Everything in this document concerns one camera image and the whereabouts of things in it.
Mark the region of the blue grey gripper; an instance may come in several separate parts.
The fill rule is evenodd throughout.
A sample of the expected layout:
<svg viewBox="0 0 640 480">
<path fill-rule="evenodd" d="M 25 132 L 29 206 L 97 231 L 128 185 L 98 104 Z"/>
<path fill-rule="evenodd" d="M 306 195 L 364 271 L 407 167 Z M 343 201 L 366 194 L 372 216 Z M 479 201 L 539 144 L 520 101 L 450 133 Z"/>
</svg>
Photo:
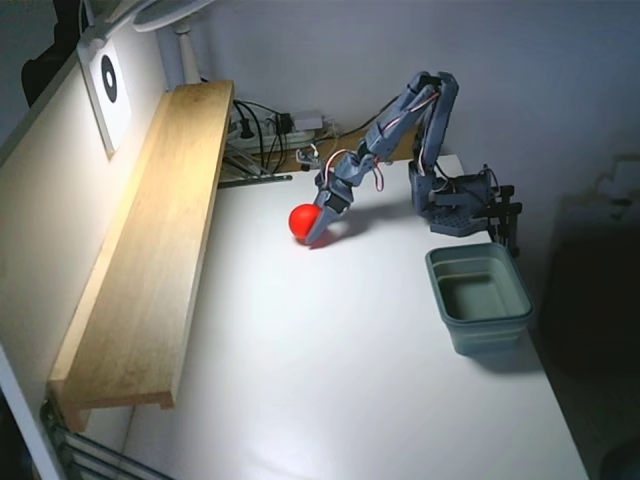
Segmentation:
<svg viewBox="0 0 640 480">
<path fill-rule="evenodd" d="M 320 239 L 329 225 L 341 215 L 336 210 L 348 209 L 354 201 L 353 189 L 373 169 L 374 156 L 344 153 L 333 161 L 329 170 L 322 168 L 315 177 L 318 193 L 313 207 L 317 215 L 306 237 L 305 244 L 311 246 Z"/>
</svg>

